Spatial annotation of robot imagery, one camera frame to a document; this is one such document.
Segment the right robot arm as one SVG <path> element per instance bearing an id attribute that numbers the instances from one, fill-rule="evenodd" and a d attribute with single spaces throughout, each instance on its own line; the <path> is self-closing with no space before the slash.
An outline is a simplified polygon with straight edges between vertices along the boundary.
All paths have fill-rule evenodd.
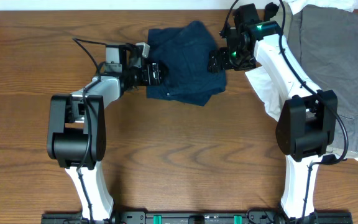
<path id="1" fill-rule="evenodd" d="M 283 28 L 276 21 L 260 20 L 254 4 L 230 8 L 228 14 L 235 26 L 224 23 L 219 35 L 227 45 L 210 51 L 208 71 L 263 66 L 281 106 L 275 136 L 287 165 L 280 202 L 283 217 L 287 223 L 317 223 L 316 170 L 334 139 L 337 97 L 310 80 L 289 49 Z"/>

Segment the navy blue shorts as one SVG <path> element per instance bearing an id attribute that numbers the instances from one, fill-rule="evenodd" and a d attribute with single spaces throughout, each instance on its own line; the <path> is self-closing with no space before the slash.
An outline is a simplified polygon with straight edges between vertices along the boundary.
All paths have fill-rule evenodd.
<path id="1" fill-rule="evenodd" d="M 202 22 L 150 29 L 147 43 L 149 58 L 168 68 L 162 84 L 146 88 L 147 98 L 204 106 L 226 90 L 225 71 L 208 72 L 209 53 L 218 47 Z"/>

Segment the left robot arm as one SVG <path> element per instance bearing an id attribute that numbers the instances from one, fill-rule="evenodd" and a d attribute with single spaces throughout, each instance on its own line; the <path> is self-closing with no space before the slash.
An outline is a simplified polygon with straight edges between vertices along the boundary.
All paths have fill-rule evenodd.
<path id="1" fill-rule="evenodd" d="M 121 222 L 101 163 L 106 151 L 104 110 L 131 88 L 162 83 L 168 70 L 151 61 L 149 52 L 145 42 L 105 44 L 105 59 L 95 63 L 89 84 L 70 94 L 52 96 L 47 153 L 71 177 L 82 211 L 47 213 L 42 215 L 42 223 Z"/>

